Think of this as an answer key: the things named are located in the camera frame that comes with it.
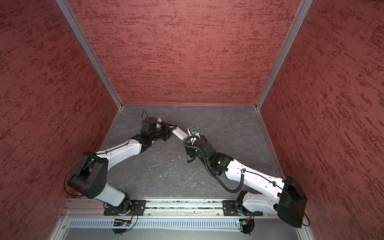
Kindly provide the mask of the white remote with batteries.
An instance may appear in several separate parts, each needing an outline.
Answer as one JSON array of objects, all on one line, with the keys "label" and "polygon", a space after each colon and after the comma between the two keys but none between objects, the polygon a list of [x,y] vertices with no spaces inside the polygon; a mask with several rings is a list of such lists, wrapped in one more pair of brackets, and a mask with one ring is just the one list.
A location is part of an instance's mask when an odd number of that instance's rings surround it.
[{"label": "white remote with batteries", "polygon": [[187,133],[185,133],[179,127],[172,128],[171,132],[172,132],[172,134],[174,134],[177,138],[179,138],[182,141],[189,137],[189,135]]}]

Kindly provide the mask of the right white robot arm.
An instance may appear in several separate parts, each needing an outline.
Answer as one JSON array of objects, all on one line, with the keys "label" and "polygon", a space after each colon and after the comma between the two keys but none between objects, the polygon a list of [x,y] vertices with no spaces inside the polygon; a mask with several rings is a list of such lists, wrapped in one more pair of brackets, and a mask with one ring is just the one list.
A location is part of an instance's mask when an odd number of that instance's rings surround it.
[{"label": "right white robot arm", "polygon": [[245,166],[226,154],[217,152],[204,136],[189,136],[183,146],[193,162],[199,159],[209,175],[227,192],[238,193],[242,210],[271,212],[286,224],[310,226],[305,213],[308,198],[299,182],[269,176]]}]

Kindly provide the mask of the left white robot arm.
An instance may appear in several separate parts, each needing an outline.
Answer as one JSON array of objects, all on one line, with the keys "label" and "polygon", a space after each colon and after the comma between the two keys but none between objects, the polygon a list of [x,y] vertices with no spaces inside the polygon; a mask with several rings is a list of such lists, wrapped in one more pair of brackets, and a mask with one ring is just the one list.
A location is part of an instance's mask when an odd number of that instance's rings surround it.
[{"label": "left white robot arm", "polygon": [[97,199],[111,207],[118,215],[125,216],[132,210],[128,194],[107,183],[109,170],[130,157],[145,152],[155,141],[168,140],[175,124],[147,117],[142,121],[141,132],[126,142],[96,153],[87,151],[70,168],[64,186],[77,191],[88,199]]}]

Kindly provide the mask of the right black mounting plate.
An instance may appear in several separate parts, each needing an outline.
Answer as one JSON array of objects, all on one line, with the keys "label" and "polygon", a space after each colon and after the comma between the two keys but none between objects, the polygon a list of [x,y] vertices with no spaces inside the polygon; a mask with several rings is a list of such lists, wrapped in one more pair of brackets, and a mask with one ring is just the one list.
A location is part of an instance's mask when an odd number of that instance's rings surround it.
[{"label": "right black mounting plate", "polygon": [[223,200],[223,213],[226,217],[261,217],[263,212],[250,212],[241,204],[237,204],[234,200]]}]

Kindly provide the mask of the black mounting plate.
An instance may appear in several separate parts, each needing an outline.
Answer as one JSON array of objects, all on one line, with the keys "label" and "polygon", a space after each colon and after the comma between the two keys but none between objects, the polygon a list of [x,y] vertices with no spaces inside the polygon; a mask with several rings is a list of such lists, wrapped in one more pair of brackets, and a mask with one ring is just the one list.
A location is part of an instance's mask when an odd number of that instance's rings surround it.
[{"label": "black mounting plate", "polygon": [[234,200],[223,200],[223,213],[226,217],[261,217],[263,212],[250,212],[241,204],[237,204]]},{"label": "black mounting plate", "polygon": [[104,216],[142,216],[146,208],[146,200],[126,200],[123,201],[118,207],[104,203]]}]

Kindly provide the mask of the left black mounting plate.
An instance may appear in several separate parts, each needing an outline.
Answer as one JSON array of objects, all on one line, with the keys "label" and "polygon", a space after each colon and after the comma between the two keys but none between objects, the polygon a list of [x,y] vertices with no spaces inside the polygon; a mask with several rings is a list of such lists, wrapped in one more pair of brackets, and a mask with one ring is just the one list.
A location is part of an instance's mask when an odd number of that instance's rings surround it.
[{"label": "left black mounting plate", "polygon": [[123,201],[118,207],[104,203],[104,216],[142,216],[146,208],[146,200],[126,200]]}]

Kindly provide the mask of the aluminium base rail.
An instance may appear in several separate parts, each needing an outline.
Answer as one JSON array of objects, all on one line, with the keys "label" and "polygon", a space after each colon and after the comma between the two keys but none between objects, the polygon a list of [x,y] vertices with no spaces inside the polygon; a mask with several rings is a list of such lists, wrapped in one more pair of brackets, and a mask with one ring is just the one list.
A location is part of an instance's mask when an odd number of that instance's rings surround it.
[{"label": "aluminium base rail", "polygon": [[[159,199],[132,198],[146,200],[146,208],[142,218],[235,218],[226,217],[223,213],[222,201],[226,199]],[[104,216],[104,203],[86,198],[69,199],[62,216],[92,218]]]}]

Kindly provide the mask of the aluminium corner post left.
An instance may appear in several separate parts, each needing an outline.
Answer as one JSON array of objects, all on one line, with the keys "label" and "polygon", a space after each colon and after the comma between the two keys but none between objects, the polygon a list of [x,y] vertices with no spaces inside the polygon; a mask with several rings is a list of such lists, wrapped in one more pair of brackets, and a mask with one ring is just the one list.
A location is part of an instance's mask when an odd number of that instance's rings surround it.
[{"label": "aluminium corner post left", "polygon": [[75,36],[77,37],[78,41],[80,42],[82,48],[84,49],[86,55],[88,56],[89,60],[91,61],[93,67],[95,68],[96,72],[98,73],[99,77],[101,78],[103,84],[105,85],[108,93],[112,97],[114,103],[116,104],[119,111],[123,109],[123,102],[121,101],[120,97],[118,96],[115,88],[113,87],[113,84],[108,77],[106,71],[104,70],[100,60],[98,59],[95,51],[93,50],[88,38],[86,37],[86,34],[84,33],[83,29],[81,28],[78,20],[75,17],[75,14],[73,13],[68,1],[65,0],[56,0],[56,3],[58,4],[61,12],[63,13],[64,17],[66,18],[68,24],[70,25],[72,31],[74,32]]}]

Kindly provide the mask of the aluminium corner post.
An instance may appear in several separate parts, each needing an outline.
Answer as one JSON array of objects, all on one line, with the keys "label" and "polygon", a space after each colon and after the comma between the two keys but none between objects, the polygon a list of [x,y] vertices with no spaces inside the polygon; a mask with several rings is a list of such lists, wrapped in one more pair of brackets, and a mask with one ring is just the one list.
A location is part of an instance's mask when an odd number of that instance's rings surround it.
[{"label": "aluminium corner post", "polygon": [[101,78],[103,84],[105,85],[108,93],[112,97],[114,103],[116,104],[119,111],[123,109],[123,102],[121,101],[120,97],[118,96],[115,88],[113,87],[113,84],[108,77],[106,71],[104,70],[100,60],[98,59],[95,51],[93,50],[88,38],[86,37],[86,34],[84,33],[83,29],[81,28],[78,20],[75,17],[75,14],[73,13],[68,1],[65,0],[56,0],[56,3],[58,4],[61,12],[63,13],[64,17],[66,18],[68,24],[70,25],[72,31],[74,32],[75,36],[77,37],[78,41],[80,42],[82,48],[84,49],[86,55],[88,56],[89,60],[91,61],[93,67],[95,68],[96,72],[98,73],[99,77]]},{"label": "aluminium corner post", "polygon": [[313,0],[302,0],[301,4],[298,8],[298,11],[293,19],[293,22],[290,26],[290,29],[286,35],[286,38],[283,42],[283,45],[281,47],[281,50],[279,51],[278,57],[274,63],[274,66],[270,72],[270,75],[266,81],[266,84],[262,90],[262,93],[256,103],[256,111],[260,112],[262,105],[275,81],[275,78],[277,77],[280,68],[282,67],[284,60],[287,56],[287,54],[290,51],[290,48],[297,36],[297,33],[300,30],[301,25],[303,24],[303,21],[313,3]]}]

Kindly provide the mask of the aluminium corner post right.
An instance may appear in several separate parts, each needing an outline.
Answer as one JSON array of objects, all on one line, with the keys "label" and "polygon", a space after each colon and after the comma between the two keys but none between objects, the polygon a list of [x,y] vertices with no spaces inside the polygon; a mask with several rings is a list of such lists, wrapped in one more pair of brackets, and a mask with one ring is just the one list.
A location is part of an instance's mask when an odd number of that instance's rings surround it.
[{"label": "aluminium corner post right", "polygon": [[293,22],[290,26],[290,29],[286,35],[286,38],[283,42],[283,45],[281,47],[281,50],[279,51],[278,57],[274,63],[274,66],[270,72],[270,75],[266,81],[266,84],[262,90],[262,93],[256,103],[256,111],[260,112],[262,105],[275,81],[275,78],[277,77],[280,68],[282,67],[284,60],[287,56],[287,54],[290,51],[290,48],[297,36],[297,33],[300,30],[301,25],[303,24],[303,21],[313,3],[313,0],[302,0],[301,4],[298,8],[298,11],[293,19]]}]

